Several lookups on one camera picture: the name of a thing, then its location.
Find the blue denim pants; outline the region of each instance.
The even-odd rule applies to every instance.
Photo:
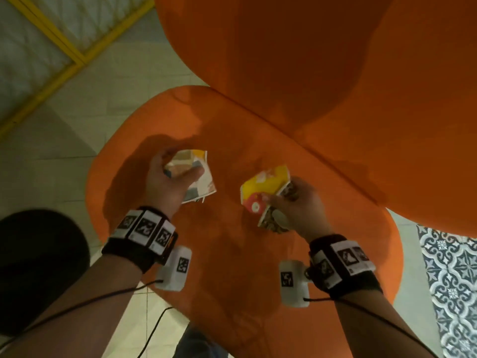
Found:
[[[220,345],[210,342],[196,327],[187,326],[173,358],[227,358],[229,353]]]

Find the orange chair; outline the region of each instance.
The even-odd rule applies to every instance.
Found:
[[[475,2],[156,0],[172,46],[214,90],[155,96],[99,153],[86,203],[100,238],[139,203],[157,150],[209,150],[218,192],[173,219],[192,249],[188,281],[156,292],[236,358],[350,357],[329,303],[280,303],[279,262],[306,262],[308,248],[294,233],[257,228],[239,187],[286,163],[317,187],[336,231],[370,255],[392,301],[402,248],[384,207],[477,230]]]

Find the yellow metal bar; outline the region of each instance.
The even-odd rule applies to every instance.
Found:
[[[55,79],[48,83],[42,90],[26,104],[24,104],[12,116],[0,123],[0,140],[16,125],[25,119],[36,107],[61,87],[69,78],[73,77],[81,68],[93,60],[100,52],[102,52],[109,44],[111,44],[118,36],[138,21],[147,11],[154,7],[154,0],[146,0],[136,11],[131,13],[118,25],[116,25],[106,36],[94,44],[84,55],[81,63],[73,64],[61,72]]]
[[[31,97],[16,113],[0,124],[0,140],[17,124],[33,112],[46,98],[63,85],[69,78],[75,75],[84,64],[73,64],[68,66],[60,75],[46,84],[38,94]]]
[[[8,0],[20,11],[33,25],[35,25],[47,38],[58,46],[76,64],[86,64],[84,55],[62,34],[40,9],[30,0]]]
[[[154,0],[146,0],[136,11],[129,14],[123,21],[118,23],[107,35],[95,43],[85,54],[86,62],[93,60],[101,53],[109,44],[111,44],[118,36],[129,29],[136,21],[144,16],[154,7]]]

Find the person's left hand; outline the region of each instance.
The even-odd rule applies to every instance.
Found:
[[[154,207],[169,219],[179,210],[190,185],[204,173],[203,167],[193,167],[180,176],[169,178],[164,174],[163,157],[173,155],[175,148],[159,151],[149,165],[146,178],[146,196],[143,205]]]

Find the black and white patterned floor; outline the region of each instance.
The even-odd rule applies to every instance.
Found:
[[[417,226],[447,358],[477,358],[477,240]]]

